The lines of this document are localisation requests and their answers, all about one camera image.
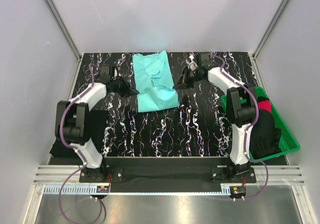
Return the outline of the turquoise t shirt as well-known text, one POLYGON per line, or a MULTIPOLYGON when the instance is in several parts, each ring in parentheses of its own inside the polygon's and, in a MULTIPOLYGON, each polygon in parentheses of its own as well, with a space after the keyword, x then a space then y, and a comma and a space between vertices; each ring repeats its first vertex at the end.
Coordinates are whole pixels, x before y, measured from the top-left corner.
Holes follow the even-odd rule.
POLYGON ((149 55, 135 54, 132 57, 137 110, 139 113, 156 112, 179 106, 178 93, 173 89, 174 81, 168 54, 164 50, 149 55))

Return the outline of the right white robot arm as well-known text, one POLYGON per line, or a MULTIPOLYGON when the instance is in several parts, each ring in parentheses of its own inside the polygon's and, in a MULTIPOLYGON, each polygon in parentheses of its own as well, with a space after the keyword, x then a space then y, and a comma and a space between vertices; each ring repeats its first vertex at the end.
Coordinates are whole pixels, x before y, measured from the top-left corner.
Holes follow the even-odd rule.
POLYGON ((200 67, 183 69, 175 90, 190 89, 195 82, 206 80, 216 85, 226 95, 226 117, 232 126, 232 147, 227 169, 228 179, 239 182, 250 169, 251 131, 259 118, 256 88, 245 85, 220 67, 200 67))

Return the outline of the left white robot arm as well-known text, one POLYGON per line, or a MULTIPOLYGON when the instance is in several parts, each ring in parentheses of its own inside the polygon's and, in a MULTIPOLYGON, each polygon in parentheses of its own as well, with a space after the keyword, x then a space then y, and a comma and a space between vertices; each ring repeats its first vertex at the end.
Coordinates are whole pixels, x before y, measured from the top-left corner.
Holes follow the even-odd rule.
POLYGON ((109 93, 127 98, 139 94, 139 91, 120 76, 109 82, 90 83, 76 97, 59 101, 56 107, 55 136, 77 154, 83 163, 82 169, 89 171, 97 182, 103 182, 108 177, 108 170, 92 141, 90 112, 109 93))

